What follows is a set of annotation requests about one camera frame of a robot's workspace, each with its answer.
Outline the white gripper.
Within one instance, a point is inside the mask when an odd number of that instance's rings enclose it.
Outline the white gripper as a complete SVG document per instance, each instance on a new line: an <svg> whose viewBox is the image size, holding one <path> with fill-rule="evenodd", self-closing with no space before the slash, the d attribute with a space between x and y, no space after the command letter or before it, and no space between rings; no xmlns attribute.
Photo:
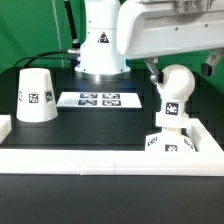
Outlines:
<svg viewBox="0 0 224 224"><path fill-rule="evenodd" d="M210 50L201 74L212 76L224 57L224 0L127 0L118 13L117 48L128 59L146 58L151 81L164 74L153 57Z"/></svg>

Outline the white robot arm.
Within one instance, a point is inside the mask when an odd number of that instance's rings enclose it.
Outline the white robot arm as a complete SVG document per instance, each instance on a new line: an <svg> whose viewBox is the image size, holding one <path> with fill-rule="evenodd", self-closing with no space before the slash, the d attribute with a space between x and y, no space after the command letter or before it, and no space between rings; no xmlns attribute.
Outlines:
<svg viewBox="0 0 224 224"><path fill-rule="evenodd" d="M224 57L224 0L84 0L86 39L76 71L93 79L127 72L144 59L154 76L160 56L208 50L208 76Z"/></svg>

